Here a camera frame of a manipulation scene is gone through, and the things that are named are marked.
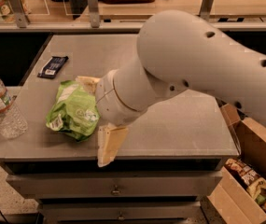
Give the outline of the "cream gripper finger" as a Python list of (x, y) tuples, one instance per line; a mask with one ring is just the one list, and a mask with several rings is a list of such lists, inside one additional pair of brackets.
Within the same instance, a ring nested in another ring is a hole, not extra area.
[(99, 127), (97, 152), (99, 167), (107, 166), (116, 158), (128, 131), (127, 127), (116, 127), (111, 124)]
[(96, 92), (97, 84), (99, 83), (100, 79), (98, 77), (84, 77), (84, 76), (77, 76), (76, 82), (78, 82), (90, 95), (94, 95)]

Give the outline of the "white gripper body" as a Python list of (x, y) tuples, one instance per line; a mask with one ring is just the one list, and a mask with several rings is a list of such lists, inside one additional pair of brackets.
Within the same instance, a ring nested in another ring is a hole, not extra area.
[(114, 87), (116, 70), (108, 72), (96, 85), (95, 100), (101, 118), (115, 126), (126, 126), (133, 123), (144, 114), (135, 111), (124, 104)]

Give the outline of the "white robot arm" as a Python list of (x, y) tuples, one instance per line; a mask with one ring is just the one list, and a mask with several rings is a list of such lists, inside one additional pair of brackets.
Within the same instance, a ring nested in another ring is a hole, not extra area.
[(266, 127), (266, 55), (249, 49), (204, 19), (178, 10), (150, 17), (137, 53), (104, 77), (78, 77), (107, 124), (98, 134), (98, 164), (112, 162), (129, 124), (185, 90), (210, 94)]

